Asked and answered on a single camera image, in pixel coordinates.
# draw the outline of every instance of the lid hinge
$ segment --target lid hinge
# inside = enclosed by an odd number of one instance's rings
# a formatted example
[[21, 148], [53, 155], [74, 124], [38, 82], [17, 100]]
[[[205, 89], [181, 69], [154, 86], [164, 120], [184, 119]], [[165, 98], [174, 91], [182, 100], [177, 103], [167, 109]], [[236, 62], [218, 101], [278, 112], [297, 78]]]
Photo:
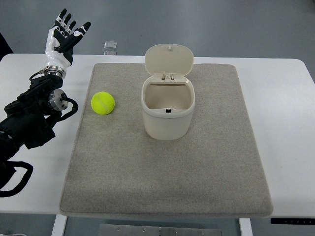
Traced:
[[162, 80], [168, 80], [168, 81], [174, 80], [174, 73], [163, 73]]

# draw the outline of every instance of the tennis ball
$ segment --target tennis ball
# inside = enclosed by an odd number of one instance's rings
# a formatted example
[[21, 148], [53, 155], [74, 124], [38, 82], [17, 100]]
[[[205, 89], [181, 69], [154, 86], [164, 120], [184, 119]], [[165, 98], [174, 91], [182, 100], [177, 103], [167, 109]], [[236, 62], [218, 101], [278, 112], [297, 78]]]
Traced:
[[114, 109], [115, 100], [113, 96], [107, 92], [97, 92], [91, 99], [91, 106], [96, 113], [107, 115]]

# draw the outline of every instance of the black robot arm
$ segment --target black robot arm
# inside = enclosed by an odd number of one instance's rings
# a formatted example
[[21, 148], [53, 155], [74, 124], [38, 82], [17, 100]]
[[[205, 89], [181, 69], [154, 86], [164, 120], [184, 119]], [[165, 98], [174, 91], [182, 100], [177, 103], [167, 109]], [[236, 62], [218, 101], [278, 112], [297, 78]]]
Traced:
[[[60, 88], [66, 75], [66, 68], [72, 64], [73, 46], [76, 45], [89, 29], [91, 23], [72, 32], [73, 21], [64, 9], [48, 32], [46, 43], [46, 64], [43, 70], [30, 77], [30, 88], [20, 94], [17, 100], [8, 104], [4, 110], [7, 118], [0, 122], [0, 189], [10, 181], [16, 167], [27, 169], [21, 182], [12, 190], [0, 190], [0, 197], [9, 197], [19, 193], [27, 184], [32, 174], [32, 166], [25, 162], [9, 161], [22, 145], [28, 149], [47, 143], [56, 135], [53, 127], [59, 121], [75, 114], [78, 104], [68, 98]], [[72, 109], [66, 114], [62, 111], [72, 103]]]

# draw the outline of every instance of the open lid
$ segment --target open lid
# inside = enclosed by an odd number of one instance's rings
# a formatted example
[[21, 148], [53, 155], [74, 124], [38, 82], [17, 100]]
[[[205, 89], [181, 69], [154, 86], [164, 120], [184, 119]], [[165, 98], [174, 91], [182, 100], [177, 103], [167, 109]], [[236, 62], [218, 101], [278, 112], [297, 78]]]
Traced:
[[193, 53], [182, 45], [158, 44], [147, 50], [144, 63], [151, 75], [173, 73], [174, 76], [185, 76], [192, 69]]

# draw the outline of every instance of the white trash bin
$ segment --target white trash bin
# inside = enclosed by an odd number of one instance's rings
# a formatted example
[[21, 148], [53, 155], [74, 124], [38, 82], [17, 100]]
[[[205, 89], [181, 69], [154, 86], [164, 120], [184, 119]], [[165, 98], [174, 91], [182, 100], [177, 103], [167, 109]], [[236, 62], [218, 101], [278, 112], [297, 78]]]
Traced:
[[142, 87], [142, 116], [147, 133], [158, 140], [174, 140], [188, 131], [195, 108], [195, 92], [189, 74], [193, 66], [190, 49], [177, 44], [159, 44], [145, 54], [151, 77]]

